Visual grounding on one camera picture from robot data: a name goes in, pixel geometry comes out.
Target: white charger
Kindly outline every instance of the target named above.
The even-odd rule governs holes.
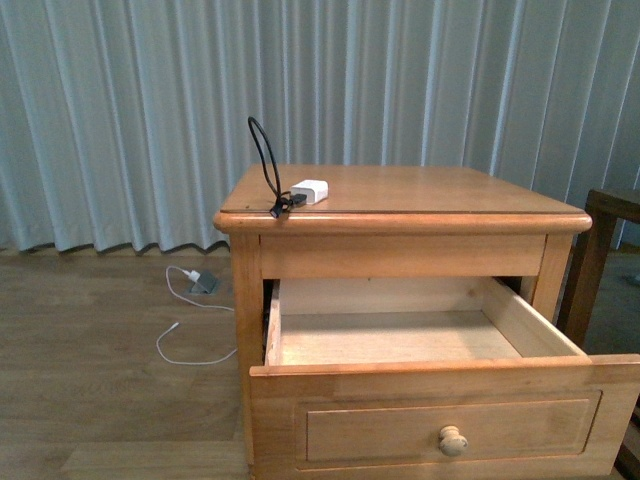
[[[307,196],[307,205],[313,205],[329,196],[329,184],[324,180],[303,180],[291,187],[291,196]]]

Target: nightstand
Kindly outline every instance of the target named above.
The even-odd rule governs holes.
[[[608,473],[640,356],[587,356],[547,320],[587,214],[467,168],[280,174],[329,198],[275,220],[255,165],[215,218],[256,479]]]

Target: nightstand top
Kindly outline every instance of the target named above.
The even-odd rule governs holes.
[[[290,231],[303,224],[305,230],[312,224],[323,229],[336,221],[346,227],[348,220],[366,230],[388,231],[383,225],[387,223],[404,231],[398,223],[406,223],[410,230],[426,232],[421,224],[428,225],[427,230],[436,224],[446,230],[454,222],[458,227],[451,224],[452,232],[458,232],[463,225],[465,229],[471,224],[488,227],[487,222],[500,220],[499,216],[505,217],[502,222],[510,220],[512,227],[526,224],[532,232],[577,233],[590,225],[589,217],[578,208],[470,168],[282,165],[279,170],[283,190],[305,179],[326,180],[329,198],[274,220],[269,215],[274,195],[261,165],[252,165],[216,216],[216,226],[224,232]]]

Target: curtain fold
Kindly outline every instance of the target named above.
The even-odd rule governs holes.
[[[250,163],[640,188],[636,0],[0,0],[0,246],[207,248]],[[638,243],[637,226],[623,239]]]

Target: white charging cable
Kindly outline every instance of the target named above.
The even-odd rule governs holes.
[[[167,279],[167,287],[169,287],[169,291],[175,295],[176,297],[178,297],[181,300],[184,300],[187,303],[190,303],[191,305],[195,305],[196,307],[202,307],[202,308],[217,308],[220,310],[227,310],[229,312],[233,312],[233,308],[231,307],[225,307],[224,305],[203,305],[201,303],[197,303],[194,302],[193,300],[190,300],[178,293],[175,292],[175,290],[173,289],[173,287],[171,286],[171,280],[169,280],[169,272],[171,270],[178,270],[182,273],[184,273],[187,277],[189,277],[189,280],[191,280],[194,283],[198,282],[198,279],[200,278],[200,274],[198,272],[196,272],[195,270],[191,270],[190,272],[188,270],[183,270],[182,268],[170,265],[167,267],[167,269],[165,270],[165,278]],[[165,332],[160,335],[158,337],[158,339],[156,340],[156,349],[158,350],[158,353],[160,354],[160,356],[163,358],[163,360],[165,360],[168,363],[171,363],[173,365],[187,365],[187,366],[206,366],[206,365],[216,365],[217,363],[222,363],[225,360],[229,359],[234,353],[236,353],[238,351],[237,348],[234,348],[230,353],[228,353],[227,355],[225,355],[224,357],[218,359],[218,360],[213,360],[210,362],[179,362],[176,360],[171,360],[169,358],[167,358],[167,356],[162,352],[162,348],[160,347],[160,342],[162,341],[162,339],[164,337],[166,337],[169,333],[171,333],[173,330],[175,330],[176,328],[178,328],[178,326],[180,325],[180,322],[176,322],[173,325],[171,325],[167,330],[165,330]]]

